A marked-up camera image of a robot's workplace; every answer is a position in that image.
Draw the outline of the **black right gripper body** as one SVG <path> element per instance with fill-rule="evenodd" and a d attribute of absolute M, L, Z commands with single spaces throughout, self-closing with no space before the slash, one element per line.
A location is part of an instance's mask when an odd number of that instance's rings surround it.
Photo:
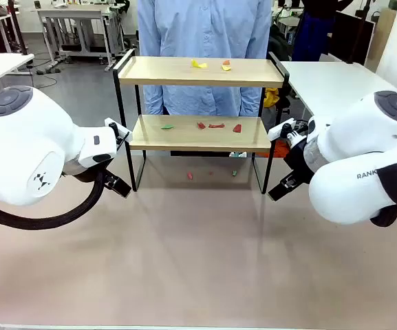
<path fill-rule="evenodd" d="M 309 168 L 304 158 L 303 152 L 306 144 L 306 139 L 302 139 L 300 142 L 293 145 L 288 154 L 284 157 L 285 163 L 292 170 L 283 178 L 283 182 L 287 186 L 309 184 L 314 175 L 314 172 Z"/>

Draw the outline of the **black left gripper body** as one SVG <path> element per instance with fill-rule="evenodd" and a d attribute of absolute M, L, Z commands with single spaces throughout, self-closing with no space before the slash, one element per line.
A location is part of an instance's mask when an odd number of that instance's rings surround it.
<path fill-rule="evenodd" d="M 113 179 L 116 176 L 108 169 L 110 164 L 111 162 L 101 162 L 96 166 L 97 171 L 101 172 L 105 179 Z"/>

